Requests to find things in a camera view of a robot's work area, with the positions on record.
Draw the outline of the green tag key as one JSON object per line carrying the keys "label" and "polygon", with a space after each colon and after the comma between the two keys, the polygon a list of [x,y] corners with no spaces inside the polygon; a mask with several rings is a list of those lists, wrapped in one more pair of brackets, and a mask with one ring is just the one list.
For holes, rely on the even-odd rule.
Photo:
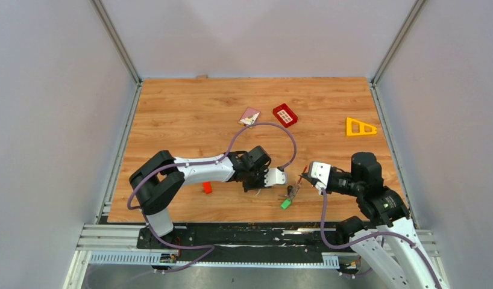
{"label": "green tag key", "polygon": [[286,209],[288,209],[288,208],[289,208],[289,206],[291,205],[291,203],[292,203],[292,200],[291,200],[291,199],[285,199],[285,200],[281,203],[280,208],[281,208],[282,210],[286,210]]}

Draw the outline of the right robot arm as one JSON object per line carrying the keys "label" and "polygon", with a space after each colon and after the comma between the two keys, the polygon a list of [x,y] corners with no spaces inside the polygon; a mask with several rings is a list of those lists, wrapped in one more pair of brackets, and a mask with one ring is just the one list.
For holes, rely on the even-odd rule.
{"label": "right robot arm", "polygon": [[375,226],[369,232],[357,216],[336,225],[335,243],[325,235],[324,202],[320,220],[322,242],[330,249],[354,251],[389,288],[448,288],[430,261],[401,196],[384,184],[382,165],[372,152],[356,152],[346,172],[313,161],[301,177],[324,199],[331,193],[355,197],[360,212]]}

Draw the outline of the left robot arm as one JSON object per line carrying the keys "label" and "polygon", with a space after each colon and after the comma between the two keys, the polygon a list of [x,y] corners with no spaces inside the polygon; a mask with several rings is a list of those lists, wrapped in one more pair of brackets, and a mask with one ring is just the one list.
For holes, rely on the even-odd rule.
{"label": "left robot arm", "polygon": [[261,147],[233,151],[211,158],[178,158],[160,151],[129,178],[133,196],[147,223],[154,230],[152,240],[162,249],[175,243],[168,205],[178,191],[205,182],[240,182],[244,191],[285,184],[284,172],[270,167],[271,157]]}

